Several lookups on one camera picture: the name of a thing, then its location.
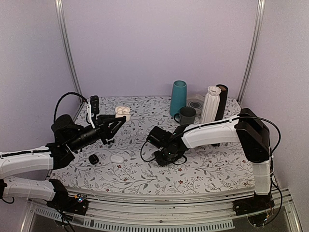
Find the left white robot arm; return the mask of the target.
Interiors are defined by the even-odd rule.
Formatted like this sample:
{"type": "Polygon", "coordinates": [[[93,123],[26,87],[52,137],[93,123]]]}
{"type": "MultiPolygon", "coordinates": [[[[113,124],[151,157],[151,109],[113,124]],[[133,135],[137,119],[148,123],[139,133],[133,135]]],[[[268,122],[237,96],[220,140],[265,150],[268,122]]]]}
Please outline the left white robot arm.
{"type": "Polygon", "coordinates": [[[51,126],[55,141],[48,143],[44,149],[1,154],[0,197],[42,199],[54,202],[62,210],[69,209],[72,205],[71,197],[59,180],[15,179],[14,175],[65,168],[84,147],[97,140],[101,140],[103,144],[111,141],[125,122],[125,116],[99,115],[90,125],[84,127],[75,124],[70,115],[61,115],[51,126]]]}

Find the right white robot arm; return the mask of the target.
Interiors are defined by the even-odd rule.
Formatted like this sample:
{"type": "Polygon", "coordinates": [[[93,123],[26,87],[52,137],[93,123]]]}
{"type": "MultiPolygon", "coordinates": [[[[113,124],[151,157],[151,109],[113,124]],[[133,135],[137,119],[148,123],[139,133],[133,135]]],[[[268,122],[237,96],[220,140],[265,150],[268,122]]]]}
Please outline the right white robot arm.
{"type": "Polygon", "coordinates": [[[182,158],[192,148],[220,143],[240,143],[246,159],[252,164],[255,196],[250,199],[254,211],[268,203],[271,189],[269,129],[249,108],[236,116],[206,124],[179,125],[174,132],[155,126],[147,142],[158,150],[154,153],[159,166],[166,166],[182,158]]]}

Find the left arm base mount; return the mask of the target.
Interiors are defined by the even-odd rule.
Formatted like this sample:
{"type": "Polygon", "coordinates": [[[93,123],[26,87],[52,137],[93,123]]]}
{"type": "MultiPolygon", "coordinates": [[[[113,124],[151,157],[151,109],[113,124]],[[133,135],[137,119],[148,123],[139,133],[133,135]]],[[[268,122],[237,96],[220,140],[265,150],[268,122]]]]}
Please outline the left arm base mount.
{"type": "Polygon", "coordinates": [[[69,196],[64,185],[57,179],[48,180],[55,192],[52,200],[47,201],[46,205],[55,210],[64,211],[68,213],[78,214],[85,216],[89,201],[85,199],[82,195],[71,197],[69,196]]]}

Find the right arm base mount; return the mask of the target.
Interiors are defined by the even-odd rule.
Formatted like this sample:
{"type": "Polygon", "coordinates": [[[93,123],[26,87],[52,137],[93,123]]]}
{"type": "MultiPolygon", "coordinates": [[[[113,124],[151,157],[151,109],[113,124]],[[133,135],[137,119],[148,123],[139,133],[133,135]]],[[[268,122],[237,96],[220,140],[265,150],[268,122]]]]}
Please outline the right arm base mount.
{"type": "Polygon", "coordinates": [[[271,190],[266,195],[254,193],[253,196],[233,201],[233,211],[237,216],[271,209],[275,206],[271,190]]]}

